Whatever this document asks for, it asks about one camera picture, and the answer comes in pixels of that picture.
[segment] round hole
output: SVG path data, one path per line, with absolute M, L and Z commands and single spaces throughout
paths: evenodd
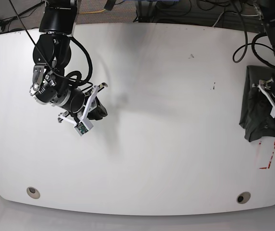
M 241 203 L 243 201 L 243 196 L 238 197 L 238 202 Z
M 31 193 L 35 193 L 36 192 L 36 190 L 33 189 L 33 188 L 29 188 L 29 190 L 30 190 Z
M 29 195 L 33 199 L 39 199 L 39 197 L 40 197 L 39 191 L 37 189 L 33 188 L 33 187 L 28 187 L 26 189 L 26 193 L 27 193 L 27 195 Z
M 249 193 L 249 192 L 243 192 L 242 194 L 240 194 L 237 197 L 237 203 L 238 204 L 245 204 L 246 202 L 249 201 L 250 198 L 251 198 L 251 193 Z

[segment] yellow cable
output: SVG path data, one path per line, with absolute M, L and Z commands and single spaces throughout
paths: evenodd
M 101 11 L 92 11 L 92 12 L 81 12 L 79 14 L 88 14 L 88 13 L 101 13 L 101 12 L 104 12 L 105 9 L 101 10 Z

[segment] white table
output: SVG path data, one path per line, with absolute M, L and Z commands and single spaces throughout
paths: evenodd
M 39 33 L 31 32 L 34 39 Z M 243 32 L 164 24 L 77 26 L 107 82 L 108 116 L 79 137 L 57 122 L 62 109 L 36 103 L 33 45 L 24 32 L 0 36 L 0 195 L 24 204 L 90 213 L 190 215 L 275 204 L 275 138 L 252 143 L 238 125 L 249 50 Z M 88 67 L 72 45 L 67 72 Z M 272 63 L 270 51 L 258 49 Z M 27 187 L 40 191 L 30 198 Z M 244 205 L 236 202 L 250 192 Z

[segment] floor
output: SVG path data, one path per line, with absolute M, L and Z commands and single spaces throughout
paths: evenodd
M 22 12 L 31 6 L 39 3 L 41 0 L 12 0 L 18 12 Z M 103 9 L 107 0 L 82 0 L 80 12 L 93 12 Z M 166 4 L 173 4 L 172 1 L 165 1 Z M 180 0 L 178 4 L 172 7 L 166 7 L 160 3 L 157 4 L 162 10 L 157 10 L 153 22 L 160 23 L 181 23 L 181 24 L 198 24 L 203 26 L 212 26 L 220 13 L 224 10 L 223 7 L 215 7 L 210 11 L 202 11 L 197 7 L 197 0 Z M 204 9 L 209 8 L 209 3 L 200 2 L 200 6 Z M 38 7 L 29 17 L 23 19 L 27 29 L 39 27 L 41 18 L 44 13 L 44 5 Z M 243 4 L 243 13 L 256 14 L 253 7 L 248 4 Z M 0 19 L 14 16 L 10 4 L 7 0 L 0 0 Z M 102 13 L 81 14 L 78 17 L 78 24 L 88 23 L 130 23 L 136 17 L 136 7 L 134 0 L 126 0 L 125 2 L 115 5 L 114 9 L 110 12 L 104 11 Z M 256 17 L 245 18 L 248 31 L 258 32 L 261 30 L 261 23 Z M 242 25 L 237 15 L 230 13 L 225 14 L 224 24 L 223 21 L 217 25 L 230 29 L 242 30 Z M 21 28 L 18 20 L 13 21 L 10 27 L 6 27 L 5 31 L 10 31 L 15 28 Z

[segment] cloth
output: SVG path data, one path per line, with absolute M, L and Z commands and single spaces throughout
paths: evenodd
M 242 99 L 240 126 L 245 129 L 244 138 L 249 142 L 263 136 L 275 137 L 275 119 L 270 116 L 272 106 L 258 88 L 259 80 L 270 80 L 275 70 L 263 66 L 247 66 Z

